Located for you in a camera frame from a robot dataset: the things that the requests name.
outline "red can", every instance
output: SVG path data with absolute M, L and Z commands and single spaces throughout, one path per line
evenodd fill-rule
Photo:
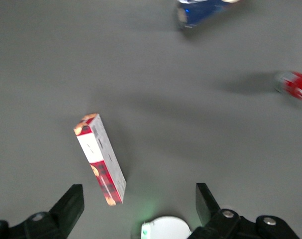
M 275 88 L 302 100 L 302 74 L 293 71 L 280 72 L 275 77 Z

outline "gray table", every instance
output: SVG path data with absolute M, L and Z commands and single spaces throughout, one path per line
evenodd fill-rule
M 0 219 L 47 211 L 74 183 L 71 239 L 195 229 L 195 183 L 302 238 L 302 105 L 267 83 L 302 72 L 302 0 L 246 0 L 181 33 L 173 0 L 0 0 Z M 73 133 L 99 112 L 127 180 L 109 207 Z

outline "snack box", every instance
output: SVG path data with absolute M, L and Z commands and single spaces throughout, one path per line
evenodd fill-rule
M 110 206 L 123 203 L 126 181 L 99 114 L 84 116 L 74 132 Z

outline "blue can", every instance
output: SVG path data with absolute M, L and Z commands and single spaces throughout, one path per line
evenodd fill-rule
M 238 1 L 240 0 L 178 0 L 176 9 L 178 28 L 192 28 Z

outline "cardboard box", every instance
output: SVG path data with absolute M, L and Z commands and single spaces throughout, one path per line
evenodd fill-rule
M 110 206 L 123 203 L 126 181 L 99 114 L 86 115 L 74 128 L 77 139 Z

